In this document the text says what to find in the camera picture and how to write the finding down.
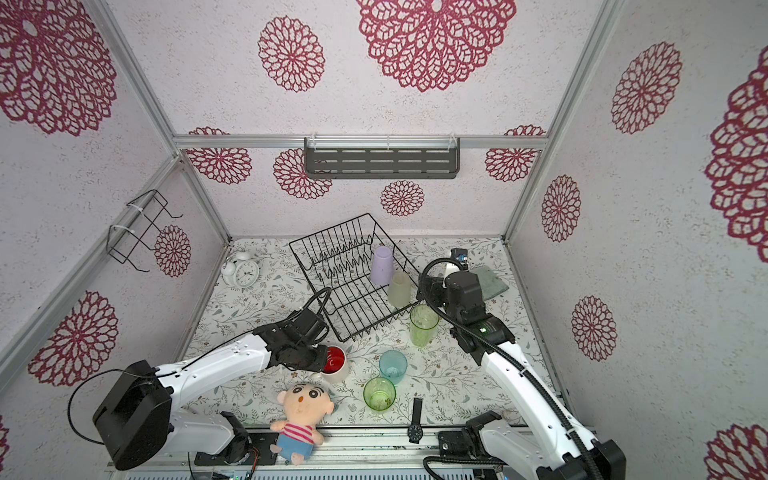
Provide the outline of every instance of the stuffed toy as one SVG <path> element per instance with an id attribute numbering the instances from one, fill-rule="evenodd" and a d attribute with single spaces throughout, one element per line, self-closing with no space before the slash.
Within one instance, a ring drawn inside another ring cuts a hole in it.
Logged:
<path id="1" fill-rule="evenodd" d="M 333 412 L 333 402 L 321 387 L 304 383 L 280 392 L 277 402 L 283 406 L 288 419 L 270 425 L 270 430 L 280 432 L 277 444 L 270 445 L 270 450 L 294 465 L 301 465 L 315 444 L 323 444 L 323 436 L 315 430 L 315 425 Z"/>

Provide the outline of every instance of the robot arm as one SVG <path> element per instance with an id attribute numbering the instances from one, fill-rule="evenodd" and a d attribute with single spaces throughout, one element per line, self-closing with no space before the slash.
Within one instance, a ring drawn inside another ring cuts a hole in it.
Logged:
<path id="1" fill-rule="evenodd" d="M 317 343 L 328 327 L 319 311 L 307 309 L 310 302 L 285 320 L 259 326 L 197 358 L 154 368 L 146 360 L 130 365 L 93 417 L 115 468 L 128 470 L 172 452 L 240 461 L 250 437 L 233 414 L 198 415 L 181 407 L 228 380 L 273 366 L 321 371 L 328 347 Z"/>
<path id="2" fill-rule="evenodd" d="M 441 453 L 495 457 L 525 480 L 600 478 L 594 475 L 598 469 L 603 478 L 623 480 L 626 460 L 621 450 L 610 440 L 600 443 L 573 417 L 533 370 L 507 326 L 485 312 L 478 277 L 467 271 L 465 254 L 454 249 L 451 259 L 431 262 L 420 276 L 419 297 L 454 326 L 451 334 L 459 346 L 510 394 L 533 435 L 517 433 L 490 412 L 468 422 L 459 442 L 451 437 L 455 433 L 445 432 L 440 443 L 449 451 Z M 444 278 L 428 276 L 438 263 L 455 268 L 446 268 Z"/>

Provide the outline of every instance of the red mug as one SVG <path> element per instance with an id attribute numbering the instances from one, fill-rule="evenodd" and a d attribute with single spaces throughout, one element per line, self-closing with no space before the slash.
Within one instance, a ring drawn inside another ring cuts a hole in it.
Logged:
<path id="1" fill-rule="evenodd" d="M 344 366 L 344 352 L 338 346 L 328 348 L 328 357 L 323 373 L 336 373 Z"/>
<path id="2" fill-rule="evenodd" d="M 326 366 L 322 372 L 312 374 L 316 380 L 323 379 L 328 383 L 342 382 L 349 375 L 349 362 L 346 361 L 346 353 L 338 346 L 328 347 Z"/>

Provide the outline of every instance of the wall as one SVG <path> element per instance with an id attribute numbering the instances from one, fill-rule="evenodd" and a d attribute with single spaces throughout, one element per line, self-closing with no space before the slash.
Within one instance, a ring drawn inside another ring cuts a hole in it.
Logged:
<path id="1" fill-rule="evenodd" d="M 628 478 L 768 475 L 766 20 L 628 2 L 511 239 L 576 413 Z"/>
<path id="2" fill-rule="evenodd" d="M 168 153 L 81 5 L 54 0 L 38 11 L 31 2 L 5 2 L 0 20 L 4 348 Z M 188 248 L 174 229 L 175 237 L 160 238 L 159 261 L 141 249 L 131 256 L 149 273 L 110 260 L 85 289 L 0 398 L 1 477 L 94 478 L 108 457 L 69 430 L 73 385 L 138 359 L 172 359 L 220 243 L 178 172 L 161 190 L 184 216 L 160 217 L 160 226 L 181 228 Z M 147 239 L 154 246 L 157 238 Z M 89 417 L 114 380 L 105 376 L 78 393 L 74 420 L 86 435 L 95 435 Z"/>
<path id="3" fill-rule="evenodd" d="M 545 134 L 601 2 L 395 4 L 110 2 L 180 134 L 528 135 Z M 390 234 L 484 236 L 506 228 L 535 154 L 463 150 L 455 180 L 404 183 L 309 180 L 296 150 L 190 157 L 233 235 L 370 212 Z"/>
<path id="4" fill-rule="evenodd" d="M 22 50 L 29 38 L 18 37 L 14 46 Z M 55 35 L 46 38 L 53 41 Z M 92 45 L 104 48 L 100 41 Z M 88 46 L 78 47 L 81 50 L 76 51 L 82 54 Z M 106 49 L 100 52 L 101 83 L 59 81 L 70 82 L 67 88 L 72 89 L 101 89 L 103 95 L 95 100 L 79 98 L 81 104 L 62 108 L 61 114 L 19 101 L 25 94 L 22 87 L 34 96 L 52 88 L 44 82 L 29 84 L 30 75 L 20 72 L 19 65 L 12 65 L 18 70 L 8 76 L 16 88 L 0 87 L 0 202 L 5 205 L 0 210 L 0 299 L 4 307 L 0 348 L 8 345 L 167 159 Z M 39 69 L 54 61 L 42 48 L 34 50 L 32 57 Z M 66 95 L 66 91 L 55 91 L 54 100 L 66 101 Z M 83 105 L 88 102 L 93 102 L 90 110 Z"/>
<path id="5" fill-rule="evenodd" d="M 208 152 L 231 157 L 232 150 Z M 532 161 L 535 153 L 529 152 Z M 297 149 L 248 150 L 253 169 L 247 182 L 201 177 L 234 236 L 304 236 L 366 212 L 390 235 L 498 236 L 524 181 L 491 178 L 486 153 L 462 150 L 454 180 L 310 180 L 300 170 L 303 152 Z M 195 163 L 201 156 L 190 154 Z"/>
<path id="6" fill-rule="evenodd" d="M 65 410 L 75 386 L 96 372 L 125 368 L 141 359 L 151 365 L 174 360 L 222 246 L 179 171 L 159 190 L 168 210 L 183 216 L 171 219 L 163 213 L 157 225 L 164 233 L 151 227 L 147 234 L 151 246 L 157 241 L 165 250 L 153 254 L 140 246 L 131 255 L 139 268 L 150 271 L 138 272 L 129 263 L 111 260 L 0 398 L 0 428 L 8 430 L 8 451 L 0 448 L 3 478 L 62 472 L 66 478 L 96 478 L 109 455 L 69 428 Z M 156 208 L 149 210 L 151 216 Z M 136 230 L 147 225 L 140 220 Z M 127 252 L 134 243 L 126 236 L 118 249 Z M 118 375 L 89 382 L 75 397 L 72 418 L 84 435 L 98 438 L 91 416 Z"/>
<path id="7" fill-rule="evenodd" d="M 179 133 L 503 134 L 549 125 L 601 2 L 395 3 L 110 6 Z"/>

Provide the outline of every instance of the dish rack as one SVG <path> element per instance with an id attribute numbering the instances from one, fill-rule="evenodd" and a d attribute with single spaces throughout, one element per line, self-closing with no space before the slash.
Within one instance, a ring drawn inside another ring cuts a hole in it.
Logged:
<path id="1" fill-rule="evenodd" d="M 312 291 L 333 289 L 323 312 L 340 342 L 369 333 L 379 324 L 417 304 L 419 271 L 371 214 L 363 214 L 333 227 L 290 242 L 289 247 Z M 387 286 L 371 283 L 373 251 L 392 248 L 395 270 L 413 283 L 412 303 L 396 309 L 386 299 Z"/>

